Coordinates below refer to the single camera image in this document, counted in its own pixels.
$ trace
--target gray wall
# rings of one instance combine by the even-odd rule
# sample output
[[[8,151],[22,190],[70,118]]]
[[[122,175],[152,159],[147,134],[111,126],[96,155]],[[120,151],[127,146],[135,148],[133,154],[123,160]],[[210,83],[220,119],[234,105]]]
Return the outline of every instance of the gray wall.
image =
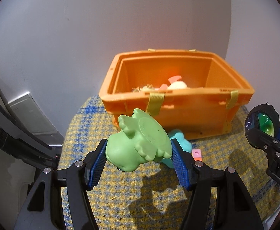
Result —
[[[248,108],[280,113],[280,6],[276,0],[2,0],[0,90],[29,91],[65,135],[97,95],[116,53],[147,48],[212,51],[256,89]]]

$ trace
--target turquoise toy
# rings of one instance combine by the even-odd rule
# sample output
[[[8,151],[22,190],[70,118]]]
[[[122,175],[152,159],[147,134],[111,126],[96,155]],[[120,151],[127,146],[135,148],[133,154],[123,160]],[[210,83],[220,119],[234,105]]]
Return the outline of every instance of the turquoise toy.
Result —
[[[118,169],[132,172],[142,163],[172,156],[170,138],[149,114],[136,108],[131,117],[119,116],[118,122],[121,131],[110,135],[106,146],[107,160]]]
[[[187,151],[189,153],[191,153],[192,151],[192,144],[185,139],[185,136],[183,135],[182,131],[180,130],[172,130],[168,133],[168,136],[170,139],[172,138],[176,138],[178,143],[180,144],[181,148],[184,151]],[[174,166],[172,164],[172,160],[169,159],[162,159],[161,163],[164,163],[165,165],[167,165],[169,168],[174,169]]]

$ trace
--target orange storage box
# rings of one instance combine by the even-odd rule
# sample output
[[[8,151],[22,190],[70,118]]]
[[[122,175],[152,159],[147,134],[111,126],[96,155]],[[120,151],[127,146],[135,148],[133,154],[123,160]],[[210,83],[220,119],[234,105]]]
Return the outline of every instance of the orange storage box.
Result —
[[[147,84],[170,85],[168,79],[175,75],[182,76],[188,88],[132,92]],[[145,111],[150,96],[156,94],[162,100],[156,103],[158,115],[152,116],[159,124],[166,131],[180,129],[187,139],[197,139],[229,133],[231,120],[250,101],[254,89],[214,53],[148,50],[116,55],[99,93],[116,127],[120,115],[131,116],[135,108]]]

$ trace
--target plaid fabric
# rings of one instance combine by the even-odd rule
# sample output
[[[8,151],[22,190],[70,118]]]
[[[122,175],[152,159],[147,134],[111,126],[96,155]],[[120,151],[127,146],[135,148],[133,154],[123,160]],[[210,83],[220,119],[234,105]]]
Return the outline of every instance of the plaid fabric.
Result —
[[[211,168],[232,166],[237,170],[265,219],[280,204],[280,186],[265,173],[265,153],[252,148],[244,136],[247,114],[245,107],[240,108],[230,134],[192,143],[193,148],[201,149],[203,161]],[[111,117],[98,96],[89,98],[70,123],[59,169],[83,160],[102,138],[116,133]],[[212,225],[216,191],[213,188],[207,229]],[[88,192],[100,229],[178,229],[190,196],[179,186],[174,170],[155,162],[140,165],[132,173],[120,172],[107,162],[98,186]],[[73,229],[66,189],[62,189],[62,203],[67,229]]]

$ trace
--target toy frog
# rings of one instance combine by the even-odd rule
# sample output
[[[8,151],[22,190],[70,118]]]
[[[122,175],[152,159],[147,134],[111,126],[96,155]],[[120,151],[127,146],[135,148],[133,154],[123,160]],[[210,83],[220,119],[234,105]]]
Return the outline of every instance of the toy frog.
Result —
[[[132,172],[142,163],[172,156],[170,138],[149,114],[136,108],[131,117],[119,116],[118,122],[121,131],[110,135],[106,146],[107,160],[118,169]]]

